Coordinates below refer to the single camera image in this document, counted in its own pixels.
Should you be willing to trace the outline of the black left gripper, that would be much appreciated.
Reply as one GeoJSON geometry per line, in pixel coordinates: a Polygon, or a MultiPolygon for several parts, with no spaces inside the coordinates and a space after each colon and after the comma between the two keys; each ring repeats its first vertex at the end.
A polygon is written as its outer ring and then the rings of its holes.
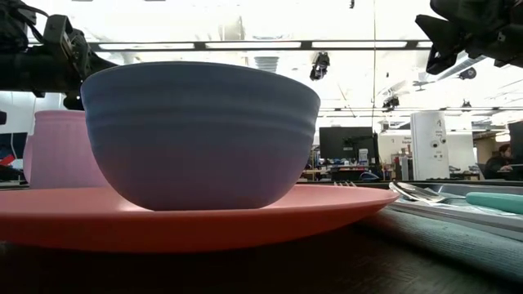
{"type": "Polygon", "coordinates": [[[90,51],[83,32],[74,29],[65,15],[51,15],[47,18],[42,44],[52,58],[48,66],[51,81],[46,84],[46,91],[65,94],[65,108],[84,110],[80,96],[83,80],[117,65],[90,51]]]}

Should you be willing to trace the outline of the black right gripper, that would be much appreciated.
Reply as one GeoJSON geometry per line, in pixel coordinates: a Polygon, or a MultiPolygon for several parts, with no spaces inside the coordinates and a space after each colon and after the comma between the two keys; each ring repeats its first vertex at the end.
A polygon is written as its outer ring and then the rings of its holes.
{"type": "Polygon", "coordinates": [[[441,74],[454,66],[460,51],[471,58],[487,56],[497,67],[522,66],[521,1],[431,0],[430,7],[445,20],[426,15],[415,18],[433,43],[428,74],[441,74]]]}

